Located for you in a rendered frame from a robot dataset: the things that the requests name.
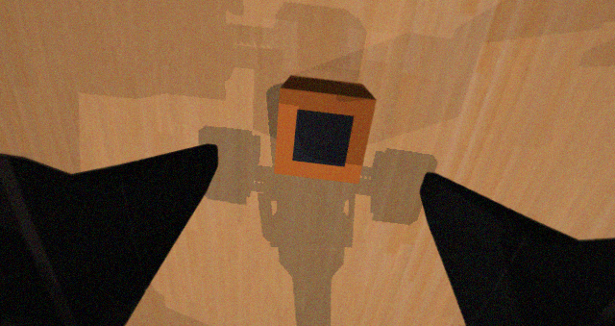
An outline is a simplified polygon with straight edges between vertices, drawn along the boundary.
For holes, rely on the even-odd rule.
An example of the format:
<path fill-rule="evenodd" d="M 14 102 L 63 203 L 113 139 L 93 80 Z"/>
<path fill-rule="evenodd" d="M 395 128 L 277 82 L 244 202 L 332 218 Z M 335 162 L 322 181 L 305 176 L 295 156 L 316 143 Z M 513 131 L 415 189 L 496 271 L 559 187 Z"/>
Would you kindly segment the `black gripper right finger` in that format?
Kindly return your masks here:
<path fill-rule="evenodd" d="M 615 238 L 572 238 L 436 173 L 420 196 L 466 326 L 615 318 Z"/>

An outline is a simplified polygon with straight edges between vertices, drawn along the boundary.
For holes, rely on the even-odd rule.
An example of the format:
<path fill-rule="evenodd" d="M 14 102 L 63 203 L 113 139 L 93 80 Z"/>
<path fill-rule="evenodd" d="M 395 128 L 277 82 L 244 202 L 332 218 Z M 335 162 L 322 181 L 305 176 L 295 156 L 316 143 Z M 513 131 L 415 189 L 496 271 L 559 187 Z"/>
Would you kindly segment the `orange-brown block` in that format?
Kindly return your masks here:
<path fill-rule="evenodd" d="M 361 84 L 290 76 L 280 87 L 274 173 L 358 184 L 375 104 Z"/>

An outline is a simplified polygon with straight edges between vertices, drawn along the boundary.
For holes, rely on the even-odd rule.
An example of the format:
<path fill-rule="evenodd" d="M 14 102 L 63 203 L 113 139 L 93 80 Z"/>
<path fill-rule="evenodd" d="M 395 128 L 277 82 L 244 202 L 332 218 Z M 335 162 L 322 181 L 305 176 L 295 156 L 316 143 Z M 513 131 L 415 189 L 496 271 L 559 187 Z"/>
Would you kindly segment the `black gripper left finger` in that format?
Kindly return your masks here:
<path fill-rule="evenodd" d="M 209 143 L 75 174 L 0 153 L 0 227 L 23 237 L 64 326 L 126 326 L 217 167 Z"/>

